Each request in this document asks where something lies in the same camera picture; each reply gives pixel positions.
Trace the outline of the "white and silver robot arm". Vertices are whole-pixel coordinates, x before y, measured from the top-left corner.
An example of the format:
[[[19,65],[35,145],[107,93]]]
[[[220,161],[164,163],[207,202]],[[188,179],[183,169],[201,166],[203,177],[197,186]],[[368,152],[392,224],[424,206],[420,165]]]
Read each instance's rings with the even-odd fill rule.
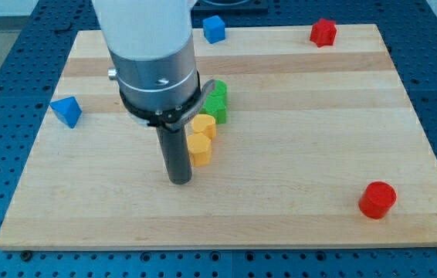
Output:
[[[195,62],[191,0],[93,0],[119,84],[138,121],[182,129],[215,87],[200,84]]]

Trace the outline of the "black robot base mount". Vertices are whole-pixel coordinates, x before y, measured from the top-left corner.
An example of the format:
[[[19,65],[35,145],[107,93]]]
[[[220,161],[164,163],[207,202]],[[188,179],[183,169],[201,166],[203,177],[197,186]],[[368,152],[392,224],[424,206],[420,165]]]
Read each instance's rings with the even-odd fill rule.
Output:
[[[267,12],[270,0],[198,0],[192,11],[206,12]]]

